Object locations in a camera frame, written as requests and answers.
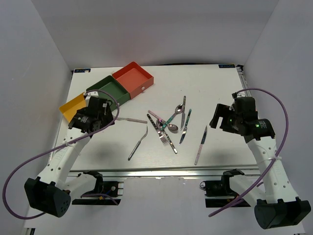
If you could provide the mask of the dark handled knife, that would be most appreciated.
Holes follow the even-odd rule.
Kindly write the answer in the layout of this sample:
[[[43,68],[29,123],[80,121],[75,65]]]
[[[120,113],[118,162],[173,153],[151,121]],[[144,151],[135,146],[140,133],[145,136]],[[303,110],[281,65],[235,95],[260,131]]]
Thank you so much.
[[[183,129],[184,123],[185,123],[185,104],[186,104],[186,96],[183,97],[180,130]]]

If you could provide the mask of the green handled knife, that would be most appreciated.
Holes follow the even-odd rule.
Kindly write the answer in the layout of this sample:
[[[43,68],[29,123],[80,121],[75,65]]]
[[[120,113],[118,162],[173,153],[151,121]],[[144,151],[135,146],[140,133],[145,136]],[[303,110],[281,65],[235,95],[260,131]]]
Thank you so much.
[[[180,141],[179,141],[179,145],[182,144],[182,142],[183,142],[183,140],[185,138],[185,135],[186,135],[186,132],[187,132],[187,126],[188,126],[188,122],[189,122],[191,113],[192,113],[192,109],[189,109],[189,112],[188,112],[188,115],[187,115],[187,119],[186,119],[186,122],[185,122],[185,125],[184,125],[184,128],[183,128],[182,136],[181,136]]]

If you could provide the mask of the silver fork bent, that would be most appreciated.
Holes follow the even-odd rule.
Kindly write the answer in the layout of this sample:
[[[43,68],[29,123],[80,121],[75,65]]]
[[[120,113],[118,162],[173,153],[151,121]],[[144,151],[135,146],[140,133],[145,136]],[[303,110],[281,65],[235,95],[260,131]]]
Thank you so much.
[[[130,153],[129,157],[128,157],[128,161],[130,161],[133,157],[133,155],[135,154],[135,152],[137,151],[138,147],[140,146],[141,142],[143,141],[143,139],[145,139],[145,137],[148,134],[148,127],[146,126],[146,132],[145,134],[141,137],[141,139],[137,142],[137,144],[135,145],[134,149],[132,150],[132,152]]]

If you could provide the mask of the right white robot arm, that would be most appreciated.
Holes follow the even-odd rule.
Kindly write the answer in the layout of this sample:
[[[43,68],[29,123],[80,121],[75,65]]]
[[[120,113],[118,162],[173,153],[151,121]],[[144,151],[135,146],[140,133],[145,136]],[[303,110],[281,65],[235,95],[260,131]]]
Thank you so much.
[[[281,158],[277,155],[275,132],[268,119],[260,119],[252,97],[235,98],[231,106],[217,104],[210,122],[216,128],[244,137],[260,171],[264,190],[248,180],[240,170],[225,171],[221,190],[226,195],[237,193],[254,208],[256,221],[262,229],[299,224],[311,211],[307,200],[301,200],[293,189]]]

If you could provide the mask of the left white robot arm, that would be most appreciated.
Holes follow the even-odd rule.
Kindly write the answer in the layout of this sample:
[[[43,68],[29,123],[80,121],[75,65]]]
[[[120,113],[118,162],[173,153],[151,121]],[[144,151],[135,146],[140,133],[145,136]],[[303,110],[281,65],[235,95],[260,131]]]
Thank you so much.
[[[102,174],[97,171],[84,171],[69,182],[67,176],[93,133],[114,123],[110,104],[110,100],[92,96],[86,107],[77,110],[69,122],[64,148],[54,151],[36,179],[29,178],[24,184],[31,208],[62,217],[72,200],[103,191]]]

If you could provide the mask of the yellow tray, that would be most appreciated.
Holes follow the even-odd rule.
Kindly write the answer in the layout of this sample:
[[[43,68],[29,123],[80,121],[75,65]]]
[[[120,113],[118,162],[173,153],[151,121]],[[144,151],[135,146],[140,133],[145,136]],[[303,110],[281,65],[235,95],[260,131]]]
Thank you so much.
[[[70,122],[72,118],[75,116],[76,112],[85,107],[86,107],[86,101],[84,98],[84,93],[81,93],[74,99],[62,105],[59,108],[59,110],[63,114],[67,122]]]

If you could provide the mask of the green tray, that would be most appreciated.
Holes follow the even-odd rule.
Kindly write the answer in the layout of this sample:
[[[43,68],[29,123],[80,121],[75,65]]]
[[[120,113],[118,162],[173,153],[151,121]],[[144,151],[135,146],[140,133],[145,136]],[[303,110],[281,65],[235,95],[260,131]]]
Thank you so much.
[[[90,86],[86,91],[90,90],[102,90],[113,96],[118,102],[119,106],[131,99],[127,90],[111,75],[103,78],[99,82]]]

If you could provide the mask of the red tray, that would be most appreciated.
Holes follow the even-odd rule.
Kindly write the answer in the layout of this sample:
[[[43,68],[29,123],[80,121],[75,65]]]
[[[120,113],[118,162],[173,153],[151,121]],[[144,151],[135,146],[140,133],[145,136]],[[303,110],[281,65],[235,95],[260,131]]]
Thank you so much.
[[[154,77],[136,62],[131,62],[112,74],[130,94],[131,99],[154,84]]]

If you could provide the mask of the silver fork in pile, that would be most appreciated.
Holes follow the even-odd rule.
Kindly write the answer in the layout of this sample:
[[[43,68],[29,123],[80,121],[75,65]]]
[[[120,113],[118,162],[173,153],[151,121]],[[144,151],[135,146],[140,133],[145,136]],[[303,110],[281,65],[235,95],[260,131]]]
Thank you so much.
[[[157,126],[157,128],[158,128],[159,130],[161,129],[159,120],[156,121],[156,126]],[[162,142],[163,142],[164,144],[167,144],[167,143],[168,143],[167,138],[164,136],[163,133],[161,133],[161,134],[162,134],[162,138],[161,138]]]

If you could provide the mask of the pink handled fork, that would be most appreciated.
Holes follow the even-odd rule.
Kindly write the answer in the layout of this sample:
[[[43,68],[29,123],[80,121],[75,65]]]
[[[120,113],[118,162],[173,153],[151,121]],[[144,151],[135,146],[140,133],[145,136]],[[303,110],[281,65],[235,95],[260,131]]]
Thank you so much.
[[[137,123],[147,124],[147,121],[140,120],[140,119],[135,119],[135,118],[121,118],[121,117],[117,117],[116,120],[124,120],[124,121],[130,121],[130,122],[137,122]]]

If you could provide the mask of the green handled spoon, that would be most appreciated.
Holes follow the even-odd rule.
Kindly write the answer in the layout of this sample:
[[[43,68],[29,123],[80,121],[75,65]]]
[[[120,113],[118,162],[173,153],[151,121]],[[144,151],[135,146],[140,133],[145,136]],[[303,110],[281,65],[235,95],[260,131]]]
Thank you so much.
[[[162,125],[161,127],[161,131],[163,131],[165,129],[165,127],[171,123],[171,121],[178,115],[178,114],[181,114],[182,111],[183,111],[183,107],[184,105],[183,104],[180,104],[178,105],[176,108],[175,108],[175,112],[173,115],[171,115],[171,117]]]

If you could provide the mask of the aluminium table frame rail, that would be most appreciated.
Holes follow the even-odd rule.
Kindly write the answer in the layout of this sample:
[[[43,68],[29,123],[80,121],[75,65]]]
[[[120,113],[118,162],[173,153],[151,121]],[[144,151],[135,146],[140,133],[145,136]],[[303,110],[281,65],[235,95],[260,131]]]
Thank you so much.
[[[189,168],[143,168],[143,169],[115,169],[98,170],[103,178],[207,178],[220,177],[223,172],[233,169],[241,170],[248,177],[258,177],[260,170],[255,165],[222,166],[222,167],[189,167]]]

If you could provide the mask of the pink handled spoon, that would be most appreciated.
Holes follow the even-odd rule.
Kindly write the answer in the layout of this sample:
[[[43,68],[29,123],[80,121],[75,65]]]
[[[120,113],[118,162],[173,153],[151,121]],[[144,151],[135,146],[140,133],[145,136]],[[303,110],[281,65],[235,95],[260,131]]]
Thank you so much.
[[[148,110],[148,113],[151,114],[153,117],[155,117],[157,119],[157,122],[161,123],[161,124],[165,124],[166,121],[164,119],[162,119],[161,117],[159,117],[158,115],[156,115],[154,112],[152,112],[151,110]]]

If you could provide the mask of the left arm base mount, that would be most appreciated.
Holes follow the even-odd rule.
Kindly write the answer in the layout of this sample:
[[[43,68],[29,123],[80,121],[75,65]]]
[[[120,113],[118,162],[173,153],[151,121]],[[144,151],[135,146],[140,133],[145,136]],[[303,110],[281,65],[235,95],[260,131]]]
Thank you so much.
[[[97,171],[84,171],[80,176],[91,176],[94,186],[77,199],[72,200],[72,205],[84,206],[118,206],[123,195],[124,183],[122,181],[104,180],[103,175]]]

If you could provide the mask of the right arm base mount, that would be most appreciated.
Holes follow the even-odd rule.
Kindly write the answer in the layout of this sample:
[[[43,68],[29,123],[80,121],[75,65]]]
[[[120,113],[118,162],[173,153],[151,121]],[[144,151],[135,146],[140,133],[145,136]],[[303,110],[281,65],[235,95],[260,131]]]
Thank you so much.
[[[200,189],[205,192],[207,208],[221,208],[236,199],[239,194],[230,189],[229,178],[244,175],[239,169],[225,171],[220,180],[207,180],[200,183]]]

